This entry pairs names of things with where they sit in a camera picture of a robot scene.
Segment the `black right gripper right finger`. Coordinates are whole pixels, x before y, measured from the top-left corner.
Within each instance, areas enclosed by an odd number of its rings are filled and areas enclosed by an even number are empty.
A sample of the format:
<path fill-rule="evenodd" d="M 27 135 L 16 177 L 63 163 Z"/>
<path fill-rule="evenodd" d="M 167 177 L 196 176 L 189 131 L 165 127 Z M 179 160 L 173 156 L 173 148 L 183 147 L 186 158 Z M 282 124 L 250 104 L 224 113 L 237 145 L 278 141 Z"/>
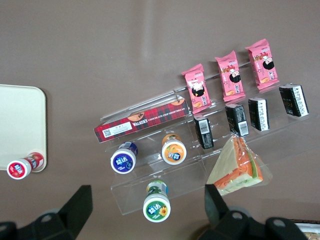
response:
<path fill-rule="evenodd" d="M 287 218 L 256 221 L 241 210 L 231 210 L 213 184 L 204 187 L 204 208 L 210 227 L 199 240 L 305 240 L 306 235 Z"/>

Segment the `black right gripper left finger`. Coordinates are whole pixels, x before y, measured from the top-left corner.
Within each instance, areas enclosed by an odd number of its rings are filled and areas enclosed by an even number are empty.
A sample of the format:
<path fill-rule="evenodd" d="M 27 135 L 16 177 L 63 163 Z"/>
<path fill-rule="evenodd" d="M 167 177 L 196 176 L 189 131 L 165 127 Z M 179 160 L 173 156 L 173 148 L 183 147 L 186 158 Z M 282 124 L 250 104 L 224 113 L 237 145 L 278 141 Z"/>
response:
<path fill-rule="evenodd" d="M 0 223 L 2 240 L 75 240 L 93 212 L 92 187 L 82 185 L 58 212 L 39 216 L 17 228 L 13 221 Z"/>

